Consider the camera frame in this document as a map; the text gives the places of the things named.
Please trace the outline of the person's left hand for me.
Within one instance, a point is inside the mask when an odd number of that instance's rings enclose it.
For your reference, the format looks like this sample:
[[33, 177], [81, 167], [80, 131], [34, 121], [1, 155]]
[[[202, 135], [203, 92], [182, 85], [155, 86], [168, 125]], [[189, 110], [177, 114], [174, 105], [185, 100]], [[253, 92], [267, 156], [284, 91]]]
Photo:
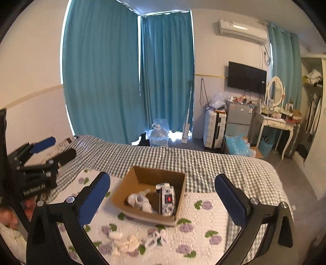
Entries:
[[[36, 197], [31, 197], [28, 200], [22, 202], [24, 213], [29, 221], [32, 219], [32, 215], [36, 206]], [[2, 225], [17, 230], [19, 220], [16, 213], [11, 208], [1, 208], [0, 222]]]

